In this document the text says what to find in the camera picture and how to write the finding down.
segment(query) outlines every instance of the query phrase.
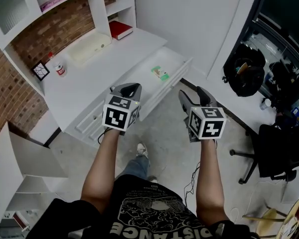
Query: black backpack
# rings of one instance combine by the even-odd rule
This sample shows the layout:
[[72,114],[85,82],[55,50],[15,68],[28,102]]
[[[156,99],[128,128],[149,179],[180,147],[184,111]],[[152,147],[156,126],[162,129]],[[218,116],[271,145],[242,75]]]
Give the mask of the black backpack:
[[[237,68],[244,63],[247,63],[249,67],[243,73],[237,74]],[[264,81],[265,63],[265,57],[260,50],[240,44],[234,56],[224,66],[223,80],[229,83],[239,97],[252,96]]]

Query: person's arm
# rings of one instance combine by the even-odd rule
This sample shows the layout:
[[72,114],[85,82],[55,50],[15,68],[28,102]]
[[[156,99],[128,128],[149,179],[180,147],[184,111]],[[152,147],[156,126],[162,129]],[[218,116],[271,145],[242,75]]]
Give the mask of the person's arm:
[[196,189],[198,219],[207,226],[228,220],[224,211],[224,201],[215,142],[203,140]]
[[119,135],[120,131],[116,129],[105,133],[82,189],[81,200],[93,204],[101,214],[113,190]]

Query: black office chair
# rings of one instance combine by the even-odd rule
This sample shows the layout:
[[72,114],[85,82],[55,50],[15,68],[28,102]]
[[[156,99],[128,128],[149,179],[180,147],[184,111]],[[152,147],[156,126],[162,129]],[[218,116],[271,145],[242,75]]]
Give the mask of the black office chair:
[[280,130],[274,126],[261,125],[259,134],[252,134],[255,154],[247,154],[230,150],[230,155],[252,158],[254,160],[246,179],[239,184],[248,182],[258,165],[260,177],[271,177],[272,180],[292,181],[297,175],[293,170],[299,166],[299,126]]

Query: black t-shirt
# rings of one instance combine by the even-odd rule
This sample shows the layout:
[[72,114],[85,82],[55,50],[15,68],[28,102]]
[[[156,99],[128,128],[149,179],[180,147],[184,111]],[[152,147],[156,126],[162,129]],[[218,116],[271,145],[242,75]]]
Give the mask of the black t-shirt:
[[[249,235],[247,226],[230,221],[220,223],[225,224],[223,237],[225,234],[232,238],[240,238],[241,233]],[[82,200],[66,203],[55,199],[27,238],[68,238],[69,232],[85,228],[83,239],[201,239],[213,237],[221,227],[217,223],[206,228],[182,199],[166,187],[123,175],[114,183],[104,214],[100,215],[92,204]]]

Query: jeans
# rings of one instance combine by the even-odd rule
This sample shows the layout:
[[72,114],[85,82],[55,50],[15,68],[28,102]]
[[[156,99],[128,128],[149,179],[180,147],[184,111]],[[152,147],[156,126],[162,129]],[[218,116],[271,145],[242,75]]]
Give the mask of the jeans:
[[149,166],[150,162],[148,158],[146,158],[144,155],[139,155],[135,159],[132,159],[128,162],[124,171],[117,178],[125,174],[131,174],[141,179],[147,180]]

